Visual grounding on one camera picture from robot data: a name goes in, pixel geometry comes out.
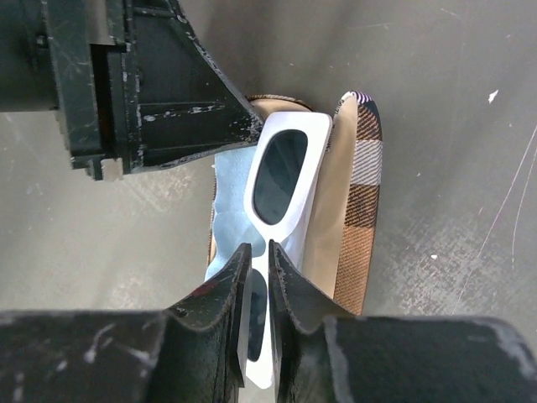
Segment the plaid fabric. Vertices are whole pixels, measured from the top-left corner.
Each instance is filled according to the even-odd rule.
[[[358,102],[357,142],[347,199],[345,227],[336,275],[334,300],[360,315],[377,223],[378,194],[382,171],[382,129],[374,101],[361,92],[348,92]]]

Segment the dark lens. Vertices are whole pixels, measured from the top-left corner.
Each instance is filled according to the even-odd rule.
[[[276,134],[267,146],[253,188],[253,208],[269,225],[284,217],[304,164],[308,137],[299,130]]]
[[[248,335],[248,359],[257,361],[263,345],[267,316],[267,283],[257,270],[252,270],[252,302],[250,304],[250,333]]]

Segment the gray floor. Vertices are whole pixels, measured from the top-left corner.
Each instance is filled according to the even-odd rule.
[[[493,315],[537,351],[536,2],[182,3],[243,92],[378,102],[367,314]],[[0,116],[0,308],[176,301],[203,278],[211,183],[210,160],[93,183],[52,115]]]

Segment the sunglasses lens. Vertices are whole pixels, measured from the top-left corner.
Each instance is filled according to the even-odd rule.
[[[253,188],[253,208],[267,224],[284,218],[307,148],[308,137],[299,130],[280,132],[268,144]]]

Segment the sunglasses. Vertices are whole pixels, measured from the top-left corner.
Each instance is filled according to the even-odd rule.
[[[244,192],[244,211],[265,242],[253,258],[247,377],[259,388],[273,383],[268,305],[269,241],[280,243],[300,267],[319,169],[330,137],[324,113],[272,113],[263,126]]]

